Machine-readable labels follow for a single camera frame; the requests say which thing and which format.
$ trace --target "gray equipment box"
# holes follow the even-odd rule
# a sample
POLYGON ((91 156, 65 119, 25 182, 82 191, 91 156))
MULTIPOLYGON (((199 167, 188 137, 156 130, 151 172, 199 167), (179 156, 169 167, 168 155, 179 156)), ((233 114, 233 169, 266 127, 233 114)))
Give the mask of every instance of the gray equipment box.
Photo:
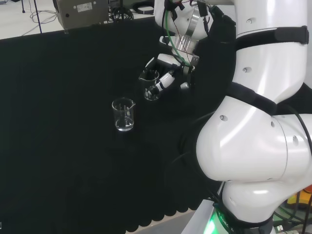
POLYGON ((107 0, 53 0, 64 29, 80 28, 108 20, 107 0))

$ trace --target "label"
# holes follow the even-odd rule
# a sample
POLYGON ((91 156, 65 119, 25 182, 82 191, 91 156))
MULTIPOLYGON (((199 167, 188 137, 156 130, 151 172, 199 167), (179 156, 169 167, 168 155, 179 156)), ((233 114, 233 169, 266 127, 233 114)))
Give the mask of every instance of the label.
POLYGON ((222 226, 224 227, 224 229, 225 229, 228 233, 235 233, 235 231, 233 230, 233 228, 232 228, 232 227, 229 227, 229 224, 228 224, 228 222, 225 220, 223 214, 222 214, 219 210, 217 210, 216 213, 217 213, 217 216, 218 216, 218 218, 219 218, 219 221, 220 221, 220 223, 222 224, 222 226))
POLYGON ((81 5, 77 5, 78 12, 92 10, 92 3, 85 3, 81 5))

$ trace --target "empty beaker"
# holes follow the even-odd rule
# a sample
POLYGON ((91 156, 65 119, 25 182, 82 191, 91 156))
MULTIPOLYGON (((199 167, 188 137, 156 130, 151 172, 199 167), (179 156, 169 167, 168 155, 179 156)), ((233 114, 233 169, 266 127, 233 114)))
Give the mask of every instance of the empty beaker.
POLYGON ((135 102, 129 98, 118 98, 113 101, 115 126, 119 131, 126 132, 133 128, 135 102))

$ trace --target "glass beaker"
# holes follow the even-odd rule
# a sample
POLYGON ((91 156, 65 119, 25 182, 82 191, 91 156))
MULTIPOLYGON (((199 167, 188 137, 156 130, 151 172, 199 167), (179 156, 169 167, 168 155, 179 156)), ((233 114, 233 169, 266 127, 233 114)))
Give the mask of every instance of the glass beaker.
POLYGON ((149 88, 159 82, 159 72, 154 70, 144 70, 138 78, 141 82, 142 92, 147 100, 157 100, 159 94, 151 94, 149 88))
POLYGON ((118 98, 112 102, 116 128, 121 132, 127 132, 133 128, 135 102, 129 98, 118 98))

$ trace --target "black strap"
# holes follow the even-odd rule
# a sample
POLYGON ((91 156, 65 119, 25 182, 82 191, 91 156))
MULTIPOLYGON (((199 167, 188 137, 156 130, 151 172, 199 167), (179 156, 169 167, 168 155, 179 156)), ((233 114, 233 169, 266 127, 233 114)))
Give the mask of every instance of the black strap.
POLYGON ((165 89, 164 85, 161 82, 159 82, 159 85, 162 89, 165 89))
POLYGON ((254 106, 270 116, 275 115, 277 110, 277 104, 275 102, 238 83, 231 83, 227 90, 227 96, 254 106))
POLYGON ((257 45, 281 42, 299 42, 301 44, 308 44, 309 31, 307 26, 280 27, 273 30, 267 30, 241 36, 236 39, 236 50, 241 50, 257 45))

